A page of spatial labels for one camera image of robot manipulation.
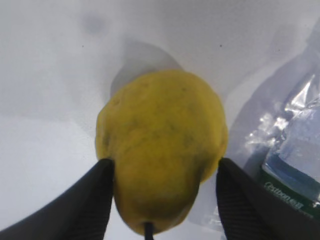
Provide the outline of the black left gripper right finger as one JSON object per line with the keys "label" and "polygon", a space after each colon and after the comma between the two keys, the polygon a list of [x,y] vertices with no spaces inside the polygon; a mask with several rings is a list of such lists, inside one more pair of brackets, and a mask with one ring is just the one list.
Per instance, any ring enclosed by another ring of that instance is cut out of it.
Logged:
{"label": "black left gripper right finger", "polygon": [[231,159],[222,158],[216,199],[228,240],[318,240],[320,222],[259,186]]}

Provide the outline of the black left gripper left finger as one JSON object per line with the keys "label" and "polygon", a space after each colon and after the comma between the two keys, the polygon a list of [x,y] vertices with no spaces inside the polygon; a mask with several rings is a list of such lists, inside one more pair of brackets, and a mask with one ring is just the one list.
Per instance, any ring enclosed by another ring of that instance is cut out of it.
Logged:
{"label": "black left gripper left finger", "polygon": [[2,240],[102,240],[110,218],[114,163],[99,160],[55,200],[1,230]]}

